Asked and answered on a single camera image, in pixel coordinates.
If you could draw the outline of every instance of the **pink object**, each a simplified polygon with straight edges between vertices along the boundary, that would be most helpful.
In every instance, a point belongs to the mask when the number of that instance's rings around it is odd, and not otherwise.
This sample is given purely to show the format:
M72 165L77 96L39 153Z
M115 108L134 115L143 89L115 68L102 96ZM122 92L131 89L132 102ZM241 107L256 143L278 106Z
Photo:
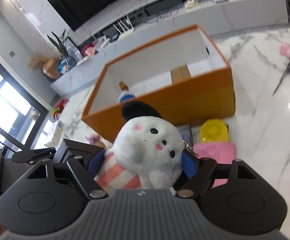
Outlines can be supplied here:
M157 148L157 150L159 150L159 151L163 150L163 147L162 147L159 143L157 143L156 148Z
M280 54L290 58L290 44L287 43L281 44Z
M84 46L82 49L81 49L81 53L86 57L86 56L91 56L90 53L94 52L96 53L96 50L95 49L89 49L89 48L93 48L95 46L96 42L93 41L89 44L87 44L86 46Z
M231 142L197 143L194 149L199 158L209 157L222 164L231 164L236 157L236 145ZM216 179L213 187L226 184L227 181L227 179Z
M96 50L94 47L89 47L85 50L85 54L88 56L94 56Z

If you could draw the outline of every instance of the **black ear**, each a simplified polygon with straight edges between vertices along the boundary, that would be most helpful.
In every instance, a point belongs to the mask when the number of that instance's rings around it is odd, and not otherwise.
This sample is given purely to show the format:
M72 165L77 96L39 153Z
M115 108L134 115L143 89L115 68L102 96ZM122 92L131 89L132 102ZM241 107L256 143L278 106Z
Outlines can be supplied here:
M122 106L122 116L127 122L130 119L139 116L154 116L162 118L152 106L141 101L128 101Z

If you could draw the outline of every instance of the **scissors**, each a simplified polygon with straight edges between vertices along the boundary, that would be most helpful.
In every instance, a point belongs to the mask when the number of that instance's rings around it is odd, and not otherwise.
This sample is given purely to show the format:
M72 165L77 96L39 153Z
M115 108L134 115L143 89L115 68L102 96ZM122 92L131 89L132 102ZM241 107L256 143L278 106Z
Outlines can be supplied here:
M285 76L287 74L289 74L289 73L290 73L290 62L288 63L285 71L283 72L283 75L281 76L281 78L279 80L278 86L276 87L276 89L275 89L275 91L274 91L274 93L272 95L274 95L276 93L276 91L277 91L278 87L280 86L281 82L283 81L283 79L285 78Z

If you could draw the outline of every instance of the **gray rubber grip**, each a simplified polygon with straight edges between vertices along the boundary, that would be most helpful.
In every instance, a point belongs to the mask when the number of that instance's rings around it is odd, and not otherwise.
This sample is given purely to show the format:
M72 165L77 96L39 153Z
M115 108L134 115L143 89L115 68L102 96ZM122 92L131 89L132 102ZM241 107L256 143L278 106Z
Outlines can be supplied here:
M73 224L58 232L45 236L18 236L5 232L0 237L0 240L24 239L286 240L278 230L261 236L226 232L209 222L193 200L174 197L168 189L119 189L112 197L90 201Z

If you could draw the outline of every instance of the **marble floor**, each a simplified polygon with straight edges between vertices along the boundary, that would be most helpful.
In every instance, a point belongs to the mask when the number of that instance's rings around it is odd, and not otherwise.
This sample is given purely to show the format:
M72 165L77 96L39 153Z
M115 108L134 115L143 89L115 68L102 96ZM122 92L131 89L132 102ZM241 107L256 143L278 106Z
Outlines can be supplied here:
M231 141L237 157L285 198L288 214L281 231L290 239L290 76L272 95L288 63L279 54L282 42L290 43L290 27L216 40L232 67L237 109L235 116L225 119ZM70 97L60 117L65 124L62 137L87 142L85 136L94 133L80 119L92 89ZM198 131L193 129L196 142Z

